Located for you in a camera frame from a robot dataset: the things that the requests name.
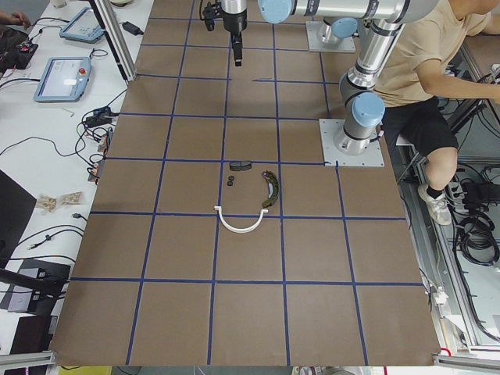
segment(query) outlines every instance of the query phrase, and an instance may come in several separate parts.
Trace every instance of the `white plastic arc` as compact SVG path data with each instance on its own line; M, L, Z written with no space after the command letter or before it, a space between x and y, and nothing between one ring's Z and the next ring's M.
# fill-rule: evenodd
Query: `white plastic arc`
M222 216L222 207L220 205L216 205L214 207L214 209L219 213L220 222L227 229L229 229L231 232L234 232L234 233L248 233L248 232L251 232L252 230L254 230L255 228L257 228L259 226L260 222L263 220L264 214L269 212L269 210L267 210L267 209L261 209L260 210L259 219L253 225L251 225L248 228L235 228L235 227L229 225L227 223L227 221L223 218L223 216Z

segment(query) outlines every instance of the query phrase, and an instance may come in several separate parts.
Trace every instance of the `silver metal plate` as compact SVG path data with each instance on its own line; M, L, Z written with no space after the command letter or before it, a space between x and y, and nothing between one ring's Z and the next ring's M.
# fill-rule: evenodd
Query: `silver metal plate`
M318 31L323 26L323 21L307 21L305 28L307 29L307 41L309 42L309 50L315 52L343 52L354 53L356 47L352 37L343 39L339 44L323 43L318 38Z
M346 155L334 145L334 134L344 125L344 120L321 119L321 144L325 166L385 166L378 141L371 142L365 152L358 156ZM377 133L373 130L372 138Z

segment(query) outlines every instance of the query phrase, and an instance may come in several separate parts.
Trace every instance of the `black shorts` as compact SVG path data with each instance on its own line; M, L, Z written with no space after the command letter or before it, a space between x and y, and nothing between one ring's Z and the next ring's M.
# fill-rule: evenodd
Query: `black shorts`
M438 103L438 98L434 97L425 102L385 109L382 126L390 154L396 148L398 135L413 143L424 156L438 148L459 147L455 135L439 112Z

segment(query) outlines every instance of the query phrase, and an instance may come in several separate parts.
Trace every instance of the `human leg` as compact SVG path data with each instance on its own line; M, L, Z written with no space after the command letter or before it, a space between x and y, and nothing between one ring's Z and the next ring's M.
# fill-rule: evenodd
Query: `human leg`
M456 172L458 155L454 147L438 148L427 155L425 174L431 188L440 191L449 184Z
M428 184L419 186L419 196L426 202L430 217L436 223L449 225L452 216L443 189L456 171L458 142L439 113L438 100L433 98L424 102L402 134L428 160L425 167Z

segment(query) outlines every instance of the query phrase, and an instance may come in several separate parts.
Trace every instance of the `human arm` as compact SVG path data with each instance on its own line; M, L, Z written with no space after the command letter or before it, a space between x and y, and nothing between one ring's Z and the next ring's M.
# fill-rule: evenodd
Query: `human arm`
M492 14L482 32L485 34L500 34L500 14Z
M415 68L423 90L434 96L454 99L491 99L500 104L500 85L478 84L441 72L441 61L430 59Z
M31 26L31 21L23 12L15 11L12 14L8 14L0 10L0 24L22 26L26 30Z

